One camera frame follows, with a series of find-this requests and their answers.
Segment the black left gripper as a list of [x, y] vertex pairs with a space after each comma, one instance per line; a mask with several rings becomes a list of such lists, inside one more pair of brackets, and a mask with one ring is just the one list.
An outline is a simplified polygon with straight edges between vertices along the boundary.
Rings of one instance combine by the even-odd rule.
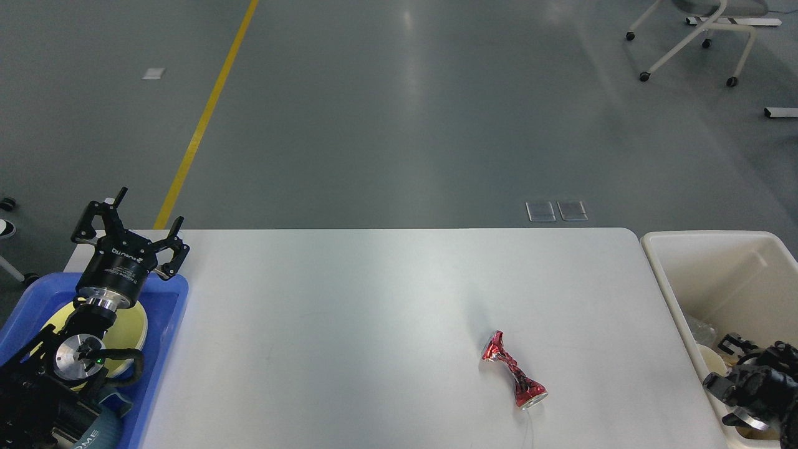
[[[85, 304], [117, 311], [131, 309], [142, 293], [150, 273], [163, 281], [174, 278], [190, 253], [190, 247], [178, 235], [185, 217], [176, 217], [168, 235], [159, 241], [128, 238], [118, 215], [128, 188], [121, 188], [111, 202], [91, 201], [83, 210], [70, 240], [94, 247], [87, 268], [76, 286], [76, 299]], [[105, 235], [97, 237], [95, 219], [102, 222]], [[159, 264], [157, 254], [170, 250], [169, 261]]]

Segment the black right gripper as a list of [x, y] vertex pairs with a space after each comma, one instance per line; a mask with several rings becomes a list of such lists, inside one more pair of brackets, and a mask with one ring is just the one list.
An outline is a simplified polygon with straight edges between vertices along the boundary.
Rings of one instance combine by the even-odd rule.
[[727, 376], [710, 372], [702, 387], [728, 407], [742, 407], [779, 434], [780, 443], [796, 443], [796, 347], [784, 341], [762, 349], [738, 333], [718, 342]]

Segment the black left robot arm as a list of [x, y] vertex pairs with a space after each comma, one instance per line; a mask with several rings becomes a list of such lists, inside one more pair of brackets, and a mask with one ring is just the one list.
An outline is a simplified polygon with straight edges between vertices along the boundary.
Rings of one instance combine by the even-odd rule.
[[83, 273], [29, 281], [2, 327], [3, 448], [137, 448], [187, 304], [183, 217], [152, 241], [91, 201], [71, 240]]

